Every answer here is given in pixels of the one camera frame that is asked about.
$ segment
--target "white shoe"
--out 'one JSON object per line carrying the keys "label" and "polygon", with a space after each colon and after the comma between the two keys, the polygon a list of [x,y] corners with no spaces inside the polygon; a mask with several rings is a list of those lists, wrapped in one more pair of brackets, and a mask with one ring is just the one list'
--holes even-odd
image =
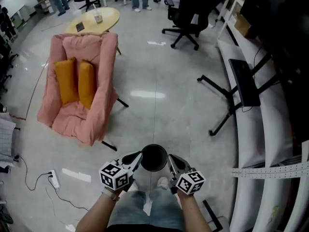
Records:
{"label": "white shoe", "polygon": [[137,184],[134,181],[133,184],[130,186],[128,191],[138,191],[138,190],[139,190],[139,187],[137,186]]}
{"label": "white shoe", "polygon": [[169,188],[169,180],[166,177],[161,177],[158,180],[156,186],[164,188],[164,189],[168,189]]}

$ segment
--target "power strip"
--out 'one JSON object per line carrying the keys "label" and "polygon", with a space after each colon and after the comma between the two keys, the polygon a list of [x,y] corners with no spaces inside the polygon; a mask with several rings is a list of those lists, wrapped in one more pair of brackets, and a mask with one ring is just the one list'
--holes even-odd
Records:
{"label": "power strip", "polygon": [[56,172],[55,172],[54,169],[51,170],[50,172],[52,172],[52,177],[51,177],[51,179],[52,179],[53,186],[54,186],[54,188],[55,188],[56,190],[58,190],[58,189],[60,188],[60,183],[59,183],[59,181],[58,181],[58,177],[57,177],[57,175],[56,175]]}

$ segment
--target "red cable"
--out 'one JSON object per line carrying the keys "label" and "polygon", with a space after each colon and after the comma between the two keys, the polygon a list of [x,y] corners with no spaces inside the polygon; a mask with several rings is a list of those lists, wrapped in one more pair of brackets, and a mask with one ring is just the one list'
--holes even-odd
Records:
{"label": "red cable", "polygon": [[43,71],[44,71],[44,69],[45,69],[45,67],[46,67],[47,62],[48,62],[48,59],[47,59],[45,65],[44,65],[44,67],[43,67],[43,69],[42,69],[42,71],[41,71],[41,74],[40,74],[40,76],[39,76],[39,78],[38,78],[38,81],[37,81],[37,83],[36,83],[36,85],[35,85],[35,87],[34,87],[34,90],[33,90],[33,93],[32,93],[32,96],[31,96],[31,99],[30,99],[30,102],[29,102],[29,105],[28,105],[28,109],[27,109],[27,113],[26,113],[26,118],[16,117],[16,116],[10,114],[10,116],[11,116],[12,118],[16,118],[16,119],[23,120],[23,121],[25,121],[25,120],[27,119],[28,112],[29,112],[29,108],[30,108],[30,105],[31,105],[31,102],[32,102],[32,98],[33,98],[35,89],[37,88],[37,85],[38,85],[39,80],[40,80],[40,78],[41,78],[41,76],[42,76],[42,73],[43,73]]}

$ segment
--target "cardboard box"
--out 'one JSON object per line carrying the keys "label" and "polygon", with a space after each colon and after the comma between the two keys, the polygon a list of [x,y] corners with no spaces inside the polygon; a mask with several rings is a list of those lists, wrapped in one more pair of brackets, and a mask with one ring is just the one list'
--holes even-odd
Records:
{"label": "cardboard box", "polygon": [[242,34],[244,37],[250,36],[250,23],[242,16],[241,13],[237,12],[237,21],[235,24],[235,28]]}

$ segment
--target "orange pillow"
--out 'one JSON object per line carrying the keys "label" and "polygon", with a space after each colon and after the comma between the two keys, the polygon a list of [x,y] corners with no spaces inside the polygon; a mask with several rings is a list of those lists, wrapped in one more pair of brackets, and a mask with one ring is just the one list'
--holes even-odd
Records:
{"label": "orange pillow", "polygon": [[79,66],[78,93],[81,103],[85,106],[85,108],[91,108],[96,90],[95,70],[92,64],[83,60]]}
{"label": "orange pillow", "polygon": [[55,72],[63,105],[79,101],[75,61],[76,58],[71,58],[55,62]]}

